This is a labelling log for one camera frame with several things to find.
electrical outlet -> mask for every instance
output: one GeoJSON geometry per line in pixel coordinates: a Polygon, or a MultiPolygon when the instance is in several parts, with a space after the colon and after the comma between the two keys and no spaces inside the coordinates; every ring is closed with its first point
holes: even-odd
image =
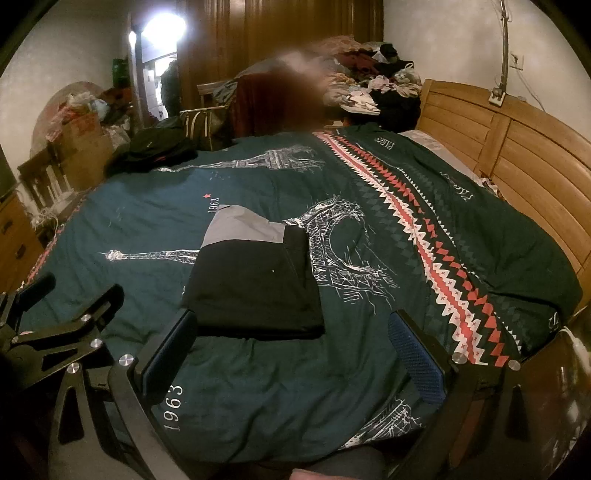
{"type": "Polygon", "coordinates": [[[509,67],[523,70],[523,55],[514,52],[509,53],[509,67]]]}

cardboard box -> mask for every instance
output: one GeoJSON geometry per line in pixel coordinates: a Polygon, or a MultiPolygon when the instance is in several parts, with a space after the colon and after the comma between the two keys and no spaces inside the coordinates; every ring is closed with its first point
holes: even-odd
{"type": "Polygon", "coordinates": [[[104,169],[113,155],[109,135],[87,139],[81,149],[61,162],[64,175],[77,192],[96,187],[105,179],[104,169]]]}
{"type": "Polygon", "coordinates": [[[57,156],[65,160],[78,151],[84,150],[89,142],[103,135],[99,116],[96,112],[75,118],[61,129],[61,135],[54,143],[57,156]]]}

wooden headboard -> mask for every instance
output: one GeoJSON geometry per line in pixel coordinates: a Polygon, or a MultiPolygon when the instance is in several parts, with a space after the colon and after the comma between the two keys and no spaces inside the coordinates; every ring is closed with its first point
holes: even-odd
{"type": "Polygon", "coordinates": [[[492,179],[514,208],[536,221],[570,260],[591,300],[591,143],[547,113],[507,95],[426,80],[417,128],[475,173],[492,179]]]}

dark green bedspread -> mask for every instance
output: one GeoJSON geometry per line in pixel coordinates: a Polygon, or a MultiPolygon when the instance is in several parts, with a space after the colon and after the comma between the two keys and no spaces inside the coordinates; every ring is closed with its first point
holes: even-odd
{"type": "Polygon", "coordinates": [[[125,304],[104,337],[115,358],[137,353],[176,312],[218,203],[308,230],[326,334],[198,338],[154,408],[192,459],[312,460],[424,426],[433,409],[388,340],[397,307],[448,352],[500,366],[545,344],[580,298],[532,220],[425,148],[365,126],[247,138],[110,179],[60,234],[41,268],[57,288],[22,327],[68,319],[119,283],[125,304]]]}

nightstand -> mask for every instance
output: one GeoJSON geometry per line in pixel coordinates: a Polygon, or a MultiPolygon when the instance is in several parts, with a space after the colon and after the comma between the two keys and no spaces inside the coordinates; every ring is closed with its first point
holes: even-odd
{"type": "Polygon", "coordinates": [[[0,293],[16,290],[43,253],[15,193],[0,203],[0,293]]]}

